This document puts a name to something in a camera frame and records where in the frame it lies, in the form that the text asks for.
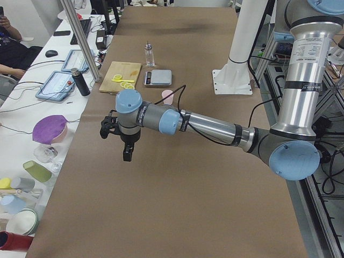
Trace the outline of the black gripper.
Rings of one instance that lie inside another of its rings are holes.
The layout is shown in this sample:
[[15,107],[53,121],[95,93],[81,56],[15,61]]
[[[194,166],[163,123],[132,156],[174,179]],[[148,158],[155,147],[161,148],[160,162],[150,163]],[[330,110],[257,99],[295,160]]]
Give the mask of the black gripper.
[[99,133],[102,139],[106,139],[109,134],[119,135],[120,132],[121,139],[126,142],[123,150],[123,160],[126,162],[131,162],[134,144],[127,142],[137,142],[140,139],[141,127],[130,121],[119,121],[118,126],[117,117],[113,116],[106,116],[101,122],[101,129]]

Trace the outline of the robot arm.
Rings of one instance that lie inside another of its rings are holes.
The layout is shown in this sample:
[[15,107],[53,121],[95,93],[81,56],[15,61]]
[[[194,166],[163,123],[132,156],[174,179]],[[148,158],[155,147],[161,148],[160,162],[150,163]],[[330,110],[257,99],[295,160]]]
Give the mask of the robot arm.
[[291,34],[293,47],[278,119],[269,130],[145,102],[136,90],[125,89],[116,97],[117,115],[104,118],[100,135],[119,135],[125,144],[123,159],[131,161],[143,127],[169,135],[195,131],[217,144],[240,147],[257,156],[286,180],[302,180],[320,163],[313,116],[329,47],[342,28],[343,1],[278,1],[276,34]]

